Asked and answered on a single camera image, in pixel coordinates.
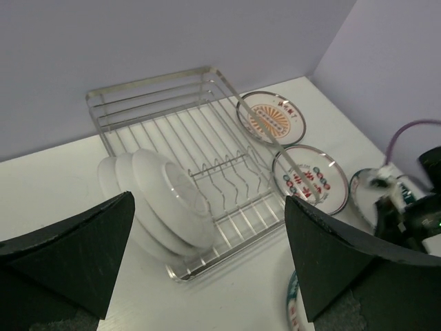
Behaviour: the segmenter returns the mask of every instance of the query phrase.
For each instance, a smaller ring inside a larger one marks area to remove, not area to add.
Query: lavender wall
[[[213,65],[239,90],[311,74],[355,0],[2,0],[0,161],[94,134],[88,90]]]
[[[313,82],[383,151],[419,118],[441,119],[441,1],[358,0]],[[411,128],[393,161],[421,174],[416,158],[441,145],[441,127]]]

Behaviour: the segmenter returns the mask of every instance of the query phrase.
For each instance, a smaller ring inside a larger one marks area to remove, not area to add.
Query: plate rim
[[[247,94],[244,94],[241,98],[242,98],[242,100],[244,101],[247,97],[250,97],[250,96],[252,96],[252,95],[254,95],[254,94],[268,94],[268,95],[273,95],[273,96],[275,96],[275,97],[281,98],[281,99],[284,100],[284,101],[288,101],[288,103],[289,103],[291,106],[293,106],[293,107],[297,110],[297,112],[299,113],[300,118],[302,119],[302,122],[303,122],[303,132],[302,132],[302,135],[301,135],[300,138],[299,138],[297,141],[295,141],[295,142],[281,144],[282,147],[286,148],[286,147],[292,146],[292,145],[294,145],[294,144],[297,144],[299,141],[301,141],[301,140],[305,137],[305,135],[306,135],[306,130],[307,130],[307,124],[306,124],[306,121],[305,121],[305,117],[303,116],[303,113],[300,111],[300,109],[298,109],[298,107],[297,107],[292,101],[290,101],[289,99],[287,99],[287,98],[285,98],[285,97],[282,97],[280,94],[273,93],[273,92],[269,92],[269,91],[254,91],[254,92],[248,92]],[[243,124],[242,120],[240,119],[239,108],[240,108],[241,106],[242,106],[242,104],[240,103],[240,101],[237,101],[237,104],[236,104],[236,116],[237,116],[237,119],[238,119],[238,121],[239,121],[239,124],[245,129],[245,132],[246,132],[247,134],[249,134],[252,138],[254,138],[255,140],[257,140],[257,141],[259,141],[259,142],[261,142],[261,143],[264,143],[264,144],[267,144],[267,145],[270,145],[270,146],[274,146],[274,144],[273,144],[272,142],[265,141],[265,140],[263,140],[263,138],[258,137],[258,136],[256,136],[256,135],[252,134],[252,133],[251,133],[251,132],[245,127],[245,125]]]
[[[357,202],[357,200],[355,199],[355,193],[356,193],[356,189],[355,189],[355,191],[353,191],[352,189],[351,189],[351,187],[352,187],[352,182],[353,182],[353,180],[355,179],[355,178],[357,178],[358,180],[360,180],[360,173],[362,172],[362,171],[365,171],[365,170],[374,170],[374,169],[377,169],[377,168],[363,168],[363,169],[359,169],[359,170],[357,170],[353,175],[352,175],[352,177],[351,177],[351,180],[349,181],[349,198],[351,199],[351,204],[352,204],[352,206],[356,209],[356,212],[359,214],[359,216],[362,218],[362,220],[363,221],[365,221],[367,224],[369,224],[369,226],[372,228],[372,229],[376,229],[377,228],[377,224],[372,224],[372,222],[370,222],[370,220],[368,220],[368,218],[363,214],[363,212],[361,211],[361,209],[360,209],[360,205],[359,205],[359,203]],[[412,197],[415,199],[415,200],[417,200],[416,199],[416,197],[415,197],[415,195],[414,195],[414,193],[412,192],[412,190],[406,185],[406,184],[404,184],[402,181],[400,181],[400,184],[402,185],[402,186],[404,186],[410,193],[411,193],[411,195],[412,195]]]
[[[332,157],[330,157],[327,153],[323,152],[322,150],[319,150],[318,148],[315,148],[313,146],[309,146],[309,145],[294,145],[294,146],[289,146],[287,148],[285,148],[285,151],[291,150],[293,148],[305,148],[307,150],[313,150],[314,152],[317,152],[317,154],[324,154],[325,157],[330,160],[331,162],[334,162],[334,166],[337,167],[338,172],[340,173],[340,176],[344,179],[345,181],[345,200],[343,201],[342,205],[340,207],[338,207],[336,210],[334,210],[333,212],[327,213],[329,216],[338,214],[339,212],[341,212],[343,209],[345,209],[348,200],[349,200],[349,182],[347,180],[346,174],[343,171],[343,169],[340,167],[340,165],[338,164],[338,162],[336,160],[334,160]],[[283,193],[283,191],[280,189],[280,186],[277,184],[277,180],[276,180],[276,173],[274,171],[274,168],[276,166],[276,162],[278,160],[278,158],[280,157],[282,153],[281,152],[277,152],[276,155],[274,155],[273,158],[273,162],[271,165],[271,172],[272,172],[272,177],[274,180],[274,183],[276,184],[276,187],[279,191],[279,193],[281,193],[282,196],[285,196],[285,193]]]

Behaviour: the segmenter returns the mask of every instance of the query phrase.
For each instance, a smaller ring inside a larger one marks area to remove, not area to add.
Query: wire dish rack
[[[310,181],[215,68],[93,90],[86,101],[110,156],[139,148],[164,154],[188,171],[208,202],[216,228],[214,245],[180,266],[167,265],[174,280],[193,279],[284,224],[285,202],[270,166],[277,152],[318,197]],[[271,145],[258,142],[240,126],[238,102]]]

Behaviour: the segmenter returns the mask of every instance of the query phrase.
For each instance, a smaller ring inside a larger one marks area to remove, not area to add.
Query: white table surface
[[[381,166],[384,155],[379,149],[307,78],[261,90],[281,94],[298,106],[307,122],[301,143],[331,155],[348,180],[361,168]],[[96,168],[106,156],[94,136],[0,163],[0,241],[104,201]],[[350,205],[336,218],[369,231]],[[129,240],[99,330],[288,330],[285,297],[293,270],[285,228],[189,283],[170,280],[161,263]]]

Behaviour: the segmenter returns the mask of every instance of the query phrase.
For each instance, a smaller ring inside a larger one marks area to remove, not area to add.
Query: stacked white dishes
[[[130,191],[135,199],[131,237],[170,265],[209,248],[214,224],[208,205],[185,171],[150,150],[108,157],[98,166],[106,199]]]

